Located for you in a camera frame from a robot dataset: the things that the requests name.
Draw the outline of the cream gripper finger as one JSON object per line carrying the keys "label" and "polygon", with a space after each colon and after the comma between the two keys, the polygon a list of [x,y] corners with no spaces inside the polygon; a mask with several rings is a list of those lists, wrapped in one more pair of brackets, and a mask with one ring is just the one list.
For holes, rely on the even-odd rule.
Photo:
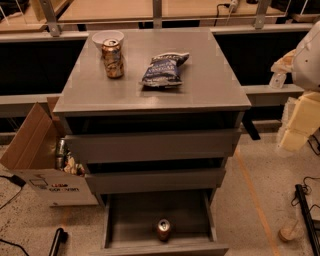
{"label": "cream gripper finger", "polygon": [[291,73],[295,53],[296,50],[291,50],[286,53],[283,57],[273,63],[271,71],[274,73]]}
{"label": "cream gripper finger", "polygon": [[320,93],[305,92],[298,99],[289,97],[278,131],[278,148],[297,152],[320,127]]}

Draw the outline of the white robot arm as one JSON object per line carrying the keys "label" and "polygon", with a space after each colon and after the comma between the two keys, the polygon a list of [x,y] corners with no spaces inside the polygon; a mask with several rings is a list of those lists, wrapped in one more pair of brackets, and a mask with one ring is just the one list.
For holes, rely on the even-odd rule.
{"label": "white robot arm", "polygon": [[277,150],[281,154],[299,151],[320,127],[320,22],[317,22],[297,47],[276,61],[269,86],[283,87],[287,74],[304,93],[289,98],[282,114],[282,126],[277,135]]}

